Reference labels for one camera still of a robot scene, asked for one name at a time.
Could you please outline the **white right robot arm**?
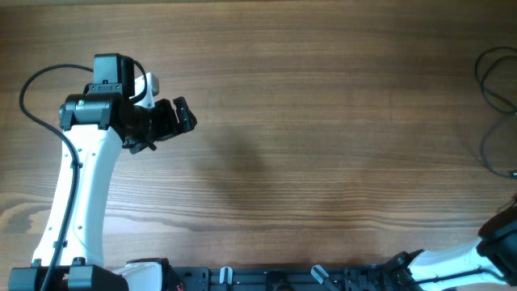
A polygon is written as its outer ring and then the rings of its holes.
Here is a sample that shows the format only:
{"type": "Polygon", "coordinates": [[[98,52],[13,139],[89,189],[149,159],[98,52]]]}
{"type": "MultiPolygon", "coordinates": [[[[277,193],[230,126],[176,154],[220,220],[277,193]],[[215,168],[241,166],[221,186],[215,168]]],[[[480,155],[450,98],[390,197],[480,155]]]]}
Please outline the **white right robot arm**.
{"type": "Polygon", "coordinates": [[[516,286],[516,205],[489,219],[472,242],[444,251],[417,251],[393,274],[398,290],[516,286]]]}

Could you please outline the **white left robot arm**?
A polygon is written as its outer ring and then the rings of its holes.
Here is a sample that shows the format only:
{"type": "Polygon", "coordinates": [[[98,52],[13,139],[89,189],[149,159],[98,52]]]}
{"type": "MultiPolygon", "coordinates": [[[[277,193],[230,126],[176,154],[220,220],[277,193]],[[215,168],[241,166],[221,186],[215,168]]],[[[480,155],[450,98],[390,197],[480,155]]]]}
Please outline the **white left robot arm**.
{"type": "Polygon", "coordinates": [[[13,268],[11,290],[182,290],[167,259],[137,259],[104,267],[103,221],[112,173],[122,150],[137,154],[192,131],[184,98],[159,99],[151,74],[135,76],[138,61],[98,54],[93,80],[70,95],[53,132],[61,139],[61,169],[42,239],[25,268],[13,268]]]}

